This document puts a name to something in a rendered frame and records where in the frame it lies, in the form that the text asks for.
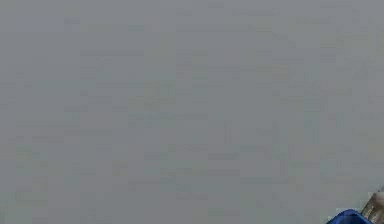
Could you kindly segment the blue cloth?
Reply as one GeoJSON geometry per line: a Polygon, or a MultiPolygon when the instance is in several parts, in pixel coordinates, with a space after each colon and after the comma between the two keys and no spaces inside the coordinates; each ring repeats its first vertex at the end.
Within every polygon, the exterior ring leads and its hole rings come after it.
{"type": "Polygon", "coordinates": [[[373,224],[365,218],[360,212],[347,209],[338,213],[335,217],[330,219],[326,224],[373,224]]]}

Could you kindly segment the grey brown lumpy object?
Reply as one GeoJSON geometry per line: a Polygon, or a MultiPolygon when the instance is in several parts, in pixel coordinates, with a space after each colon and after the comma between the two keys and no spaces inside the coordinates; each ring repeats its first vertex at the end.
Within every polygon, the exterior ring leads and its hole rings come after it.
{"type": "Polygon", "coordinates": [[[372,224],[384,224],[384,187],[372,194],[361,214],[372,224]]]}

